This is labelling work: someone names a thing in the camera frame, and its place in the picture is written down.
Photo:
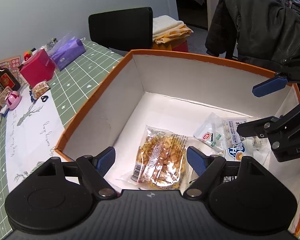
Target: red gift box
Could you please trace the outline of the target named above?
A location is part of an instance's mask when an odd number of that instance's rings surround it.
[[[56,63],[41,49],[25,62],[20,72],[30,86],[34,87],[39,82],[51,80],[55,67]]]

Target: chair backrest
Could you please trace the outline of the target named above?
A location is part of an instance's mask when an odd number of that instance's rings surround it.
[[[92,14],[89,16],[90,38],[107,48],[150,49],[152,24],[151,7]]]

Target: coat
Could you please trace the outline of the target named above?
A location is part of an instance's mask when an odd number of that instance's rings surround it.
[[[274,0],[219,0],[206,39],[207,53],[280,71],[300,56],[300,16]]]

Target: snack bag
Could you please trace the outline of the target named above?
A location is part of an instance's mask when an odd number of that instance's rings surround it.
[[[215,113],[209,114],[193,135],[212,147],[217,153],[228,148],[222,119]]]
[[[156,189],[179,189],[186,171],[189,138],[146,127],[131,179]]]
[[[237,133],[237,127],[241,123],[250,122],[255,120],[254,118],[233,118],[224,119],[224,133],[226,135],[226,142],[229,148],[240,143],[248,142],[249,145],[252,143],[253,156],[260,164],[264,164],[266,157],[270,153],[271,147],[267,138],[259,138],[258,136],[253,137],[242,137]]]
[[[34,100],[38,99],[45,92],[47,92],[49,89],[50,89],[50,87],[49,87],[47,81],[39,82],[31,90],[33,99]]]
[[[221,153],[224,153],[223,157],[227,161],[240,162],[243,156],[253,157],[252,140],[251,139],[244,140],[243,142],[237,143],[236,145],[229,147],[228,149],[222,151]]]

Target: pink toy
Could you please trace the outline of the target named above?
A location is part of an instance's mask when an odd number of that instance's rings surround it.
[[[12,91],[8,93],[5,100],[7,107],[12,110],[20,103],[21,95],[17,91]]]

